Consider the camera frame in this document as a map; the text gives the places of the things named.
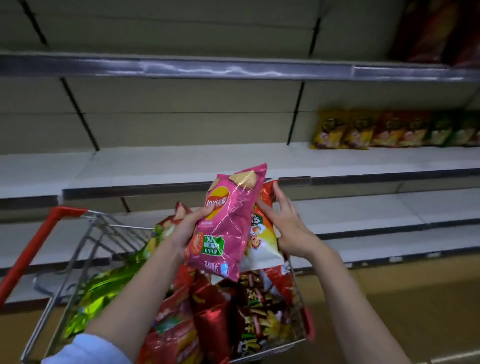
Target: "light blue sleeve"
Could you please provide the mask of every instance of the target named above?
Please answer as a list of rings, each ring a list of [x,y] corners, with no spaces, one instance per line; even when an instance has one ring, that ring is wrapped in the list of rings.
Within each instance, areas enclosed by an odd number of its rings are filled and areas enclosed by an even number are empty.
[[[80,334],[42,364],[132,364],[115,345],[95,335]]]

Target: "floor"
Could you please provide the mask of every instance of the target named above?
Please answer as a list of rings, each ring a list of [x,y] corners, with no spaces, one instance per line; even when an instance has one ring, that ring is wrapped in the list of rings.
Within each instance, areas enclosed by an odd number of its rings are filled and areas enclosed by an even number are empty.
[[[413,363],[480,348],[480,255],[350,272]],[[299,286],[313,316],[315,343],[305,343],[264,363],[344,363],[318,280],[302,276]],[[53,312],[34,358],[45,350],[61,311]],[[0,315],[2,363],[19,362],[40,315],[40,310]],[[480,363],[480,357],[468,363]]]

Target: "hand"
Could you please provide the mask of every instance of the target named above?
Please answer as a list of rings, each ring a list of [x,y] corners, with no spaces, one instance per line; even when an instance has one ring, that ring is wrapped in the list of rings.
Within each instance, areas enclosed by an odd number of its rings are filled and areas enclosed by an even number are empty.
[[[293,202],[285,196],[276,182],[273,189],[276,200],[280,203],[280,212],[273,210],[260,198],[257,198],[257,205],[282,234],[278,238],[280,249],[290,255],[310,259],[320,239],[300,220]]]
[[[193,229],[195,229],[197,221],[210,214],[214,208],[215,205],[204,206],[185,215],[182,222],[175,227],[173,233],[167,239],[172,241],[174,245],[185,249],[192,237]]]

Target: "red cart handle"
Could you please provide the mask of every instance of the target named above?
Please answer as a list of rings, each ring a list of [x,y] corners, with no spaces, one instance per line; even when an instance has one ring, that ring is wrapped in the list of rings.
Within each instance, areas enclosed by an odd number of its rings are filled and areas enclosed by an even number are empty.
[[[23,275],[25,268],[27,268],[32,262],[35,255],[42,247],[45,240],[52,232],[57,222],[64,217],[79,218],[85,214],[88,210],[84,208],[57,206],[50,210],[47,219],[37,230],[32,240],[28,243],[27,247],[21,252],[17,258],[15,264],[10,268],[7,275],[0,283],[0,308],[7,300],[10,293],[13,291],[21,276]]]
[[[315,341],[315,326],[313,325],[312,315],[308,307],[303,307],[301,310],[303,316],[303,324],[305,325],[306,338],[310,342]]]

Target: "pink chip bag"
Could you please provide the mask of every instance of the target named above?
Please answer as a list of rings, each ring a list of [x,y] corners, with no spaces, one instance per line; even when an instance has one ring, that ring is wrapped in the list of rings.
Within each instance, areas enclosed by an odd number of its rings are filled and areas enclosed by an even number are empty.
[[[185,250],[188,266],[238,281],[253,204],[260,194],[266,171],[265,163],[230,176],[217,175],[205,199],[205,206],[215,205],[215,208],[197,223]]]

